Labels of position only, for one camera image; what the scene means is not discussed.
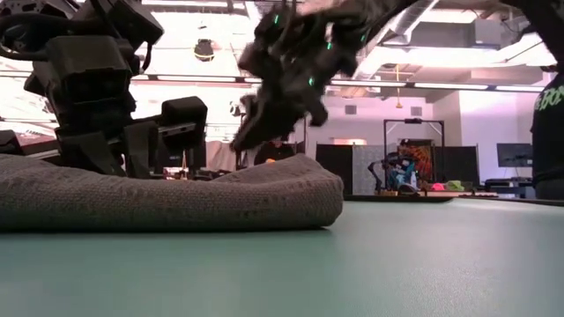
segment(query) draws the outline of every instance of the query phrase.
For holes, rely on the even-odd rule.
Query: ceiling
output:
[[[152,66],[147,73],[240,76],[241,72],[236,66],[236,61],[247,43],[254,39],[254,27],[261,16],[276,2],[272,0],[231,3],[223,0],[145,0],[144,4],[153,11],[166,31],[154,48]],[[332,3],[331,0],[307,0],[307,2],[300,3],[300,10],[312,11],[330,3]],[[389,42],[376,43],[373,41],[368,43],[367,49],[359,53],[360,67],[357,79],[501,85],[531,85],[542,79],[542,72],[537,66],[547,60],[545,58],[547,53],[544,45],[533,46],[538,39],[528,39],[529,42],[524,43],[528,46],[512,48],[515,53],[511,56],[518,56],[518,58],[511,59],[511,63],[507,58],[498,54],[501,51],[507,51],[508,48],[449,47],[449,45],[455,46],[460,42],[460,39],[450,37],[453,32],[467,28],[477,18],[494,21],[494,26],[497,27],[503,25],[512,29],[513,21],[521,21],[519,11],[492,0],[419,0],[420,5],[430,3],[432,6],[428,10],[412,19],[410,34],[414,41],[442,40],[442,46],[430,48],[425,47],[425,43],[423,46],[420,44],[413,46],[410,43],[398,46],[389,45]],[[387,27],[389,29],[386,30],[389,33],[393,27]],[[437,33],[438,35],[433,33],[447,29],[450,33],[445,33],[444,36],[440,33]],[[505,31],[503,34],[505,38],[516,37],[515,33]],[[193,54],[198,39],[203,38],[213,41],[215,58],[209,63],[198,61]],[[145,48],[141,48],[138,53],[144,54]],[[485,55],[488,56],[486,62],[478,62],[478,57]],[[542,61],[538,60],[540,56],[543,56]],[[526,65],[527,63],[535,64],[531,61],[535,62],[537,66]],[[0,71],[31,69],[31,63],[0,58]],[[374,90],[346,87],[331,90],[330,93],[346,97],[388,98],[397,96],[397,88]],[[404,89],[400,91],[400,94],[409,97],[425,97],[432,101],[436,96],[436,91]],[[18,98],[28,100],[29,103],[36,102],[36,99],[23,91],[18,94]]]

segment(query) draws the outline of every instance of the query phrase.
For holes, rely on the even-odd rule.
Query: ceiling duct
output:
[[[365,60],[360,64],[359,68],[352,79],[369,80],[385,63],[385,59],[380,55],[378,44],[387,42],[409,44],[413,29],[421,21],[421,17],[426,12],[433,9],[439,0],[420,0],[409,8],[402,11],[393,18],[376,36],[368,43],[371,49]]]

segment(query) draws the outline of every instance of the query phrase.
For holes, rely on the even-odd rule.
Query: folded towel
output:
[[[294,230],[333,224],[343,183],[304,155],[214,181],[135,180],[0,155],[0,231]]]

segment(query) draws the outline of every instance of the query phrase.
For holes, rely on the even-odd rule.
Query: black partition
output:
[[[435,147],[433,155],[435,166],[438,167],[436,172],[439,179],[444,176],[446,181],[471,181],[474,186],[479,185],[478,149],[476,146]]]
[[[343,180],[345,195],[353,194],[353,147],[351,145],[318,144],[315,149],[315,160],[323,168]]]

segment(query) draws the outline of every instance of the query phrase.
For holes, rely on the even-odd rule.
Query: table surface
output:
[[[561,317],[564,209],[345,203],[329,229],[2,235],[2,317]]]

